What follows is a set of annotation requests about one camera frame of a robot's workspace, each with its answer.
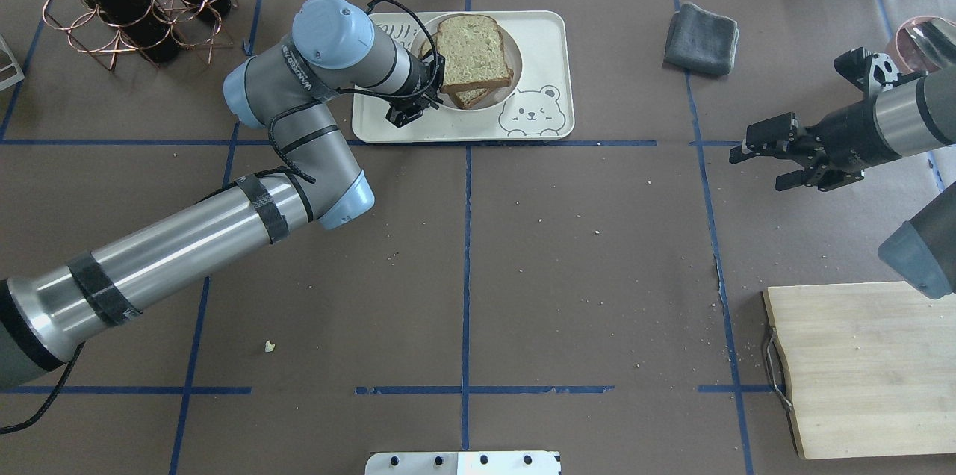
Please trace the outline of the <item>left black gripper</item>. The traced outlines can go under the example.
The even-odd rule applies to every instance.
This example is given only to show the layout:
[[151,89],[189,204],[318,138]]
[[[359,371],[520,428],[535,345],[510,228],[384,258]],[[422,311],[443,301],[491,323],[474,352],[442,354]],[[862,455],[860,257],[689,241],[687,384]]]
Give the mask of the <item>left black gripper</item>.
[[421,58],[409,57],[409,77],[396,93],[385,95],[389,104],[385,118],[397,128],[414,122],[428,108],[443,104],[439,90],[444,80],[444,56],[427,49]]

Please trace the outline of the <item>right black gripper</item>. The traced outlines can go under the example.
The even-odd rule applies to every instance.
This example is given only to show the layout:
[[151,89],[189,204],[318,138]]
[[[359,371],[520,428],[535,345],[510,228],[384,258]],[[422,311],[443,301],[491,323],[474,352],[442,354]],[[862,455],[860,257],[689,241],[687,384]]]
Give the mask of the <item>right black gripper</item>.
[[[793,161],[791,145],[798,138],[798,115],[785,112],[754,123],[745,130],[745,138],[728,155],[731,164],[755,156],[771,156]],[[889,147],[875,124],[875,102],[861,101],[827,114],[808,128],[822,158],[802,171],[784,173],[775,179],[775,190],[798,187],[839,188],[863,180],[866,169],[889,162]]]

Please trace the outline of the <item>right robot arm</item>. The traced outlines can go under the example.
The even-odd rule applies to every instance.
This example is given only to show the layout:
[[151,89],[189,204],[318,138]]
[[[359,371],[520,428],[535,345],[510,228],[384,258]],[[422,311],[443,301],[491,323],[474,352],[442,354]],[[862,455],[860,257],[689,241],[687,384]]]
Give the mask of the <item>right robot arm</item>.
[[[874,168],[923,158],[954,145],[954,70],[915,75],[830,112],[812,125],[785,112],[750,125],[728,155],[792,161],[795,171],[775,180],[778,191],[809,187],[834,191],[858,183]],[[954,186],[936,186],[932,199],[878,247],[878,257],[931,300],[954,292]]]

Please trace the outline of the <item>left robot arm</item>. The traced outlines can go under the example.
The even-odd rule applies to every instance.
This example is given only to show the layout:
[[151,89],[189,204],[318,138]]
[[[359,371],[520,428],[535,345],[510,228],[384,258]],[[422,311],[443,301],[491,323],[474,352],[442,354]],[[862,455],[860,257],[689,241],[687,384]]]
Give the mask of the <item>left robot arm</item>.
[[223,189],[35,279],[2,281],[2,387],[63,367],[82,343],[310,222],[331,230],[375,196],[328,103],[386,101],[405,125],[440,104],[444,57],[431,35],[422,58],[344,0],[308,0],[271,49],[228,74],[223,93],[245,125],[263,128],[282,165]]

